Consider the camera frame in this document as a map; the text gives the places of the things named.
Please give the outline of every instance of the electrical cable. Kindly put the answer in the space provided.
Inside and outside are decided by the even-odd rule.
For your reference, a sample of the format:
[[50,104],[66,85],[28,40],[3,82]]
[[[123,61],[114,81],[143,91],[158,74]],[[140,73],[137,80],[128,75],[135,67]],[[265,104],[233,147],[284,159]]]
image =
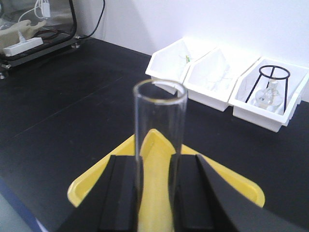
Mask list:
[[79,39],[79,40],[87,39],[87,38],[89,38],[90,36],[92,36],[96,32],[96,30],[98,29],[98,26],[100,24],[100,21],[102,19],[102,16],[103,16],[103,13],[104,13],[104,9],[105,9],[105,0],[103,0],[103,8],[102,8],[100,17],[98,19],[97,25],[96,25],[95,29],[93,30],[93,32],[91,34],[83,36],[83,37],[77,37],[77,39]]
[[39,19],[45,18],[44,16],[42,16],[42,17],[41,17],[41,16],[38,16],[38,13],[37,13],[37,9],[38,9],[38,8],[40,8],[40,9],[41,9],[41,12],[42,12],[43,3],[49,3],[49,0],[36,0],[36,2],[35,2],[35,4],[34,4],[34,7],[33,7],[32,9],[30,9],[30,10],[24,12],[24,13],[19,17],[18,22],[20,22],[21,18],[22,18],[24,15],[28,14],[28,13],[31,12],[31,11],[34,11],[34,14],[35,14],[35,16],[36,16],[37,18],[39,18]]

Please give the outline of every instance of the white cable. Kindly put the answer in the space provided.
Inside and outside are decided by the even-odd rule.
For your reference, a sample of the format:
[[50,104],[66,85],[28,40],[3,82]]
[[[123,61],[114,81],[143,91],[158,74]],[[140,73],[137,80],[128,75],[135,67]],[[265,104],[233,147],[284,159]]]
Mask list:
[[34,11],[34,14],[35,14],[35,16],[36,16],[37,18],[39,18],[39,19],[45,18],[44,16],[39,16],[39,15],[37,14],[37,9],[38,9],[38,8],[41,9],[41,13],[42,13],[42,5],[43,5],[43,3],[48,3],[48,4],[49,4],[49,0],[36,0],[33,9],[24,12],[24,13],[19,17],[18,22],[20,22],[21,18],[22,18],[24,15],[28,14],[28,13],[31,12],[31,11]]

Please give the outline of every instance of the yellow holder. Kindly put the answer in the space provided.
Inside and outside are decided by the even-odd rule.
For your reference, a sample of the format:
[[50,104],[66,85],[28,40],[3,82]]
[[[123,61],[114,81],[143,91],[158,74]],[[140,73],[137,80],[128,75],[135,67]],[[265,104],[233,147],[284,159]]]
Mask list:
[[[144,189],[139,212],[139,231],[171,231],[171,210],[168,198],[168,168],[173,147],[157,130],[150,130],[141,148],[144,165]],[[76,178],[68,189],[69,201],[77,207],[94,186],[105,169],[111,155],[134,155],[134,135],[129,137],[99,162]],[[199,152],[182,145],[182,154],[199,154]],[[213,169],[238,192],[260,207],[265,203],[261,188],[253,181],[239,175],[225,166],[204,156]],[[153,204],[153,195],[161,195],[161,203]]]

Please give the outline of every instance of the black countertop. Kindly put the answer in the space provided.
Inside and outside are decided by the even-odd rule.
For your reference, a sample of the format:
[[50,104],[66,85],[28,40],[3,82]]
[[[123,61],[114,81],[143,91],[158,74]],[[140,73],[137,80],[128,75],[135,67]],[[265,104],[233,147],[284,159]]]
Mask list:
[[[134,133],[132,88],[150,56],[87,40],[0,81],[0,176],[50,231],[71,182]],[[257,183],[264,208],[309,229],[309,103],[278,133],[188,101],[184,144]]]

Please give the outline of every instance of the black cable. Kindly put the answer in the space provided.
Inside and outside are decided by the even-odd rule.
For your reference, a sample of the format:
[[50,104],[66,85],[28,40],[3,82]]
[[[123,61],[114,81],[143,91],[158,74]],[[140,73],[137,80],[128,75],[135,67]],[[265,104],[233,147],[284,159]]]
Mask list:
[[101,18],[102,18],[102,16],[103,16],[104,9],[105,9],[105,0],[103,0],[102,12],[101,12],[101,15],[100,15],[100,17],[99,17],[99,19],[98,19],[97,25],[96,25],[95,29],[93,30],[93,32],[92,32],[90,35],[86,35],[86,36],[84,36],[84,37],[79,37],[78,39],[80,39],[80,40],[87,39],[87,38],[89,38],[90,36],[92,36],[92,35],[96,32],[96,30],[98,29],[98,26],[99,26],[99,24],[100,24]]

